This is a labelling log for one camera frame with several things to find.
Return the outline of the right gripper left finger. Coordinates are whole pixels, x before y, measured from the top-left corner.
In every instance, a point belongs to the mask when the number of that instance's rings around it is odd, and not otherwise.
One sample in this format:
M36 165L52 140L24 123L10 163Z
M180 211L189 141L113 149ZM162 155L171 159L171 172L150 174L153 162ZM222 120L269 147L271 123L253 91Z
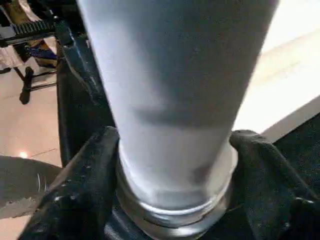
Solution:
M94 133L51 184L20 240L103 240L116 185L119 135Z

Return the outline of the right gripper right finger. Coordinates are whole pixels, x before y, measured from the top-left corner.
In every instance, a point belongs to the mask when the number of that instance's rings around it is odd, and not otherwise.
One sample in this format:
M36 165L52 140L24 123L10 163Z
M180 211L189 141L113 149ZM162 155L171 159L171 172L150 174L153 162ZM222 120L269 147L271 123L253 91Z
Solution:
M244 213L257 240L318 240L320 196L268 139L233 131Z

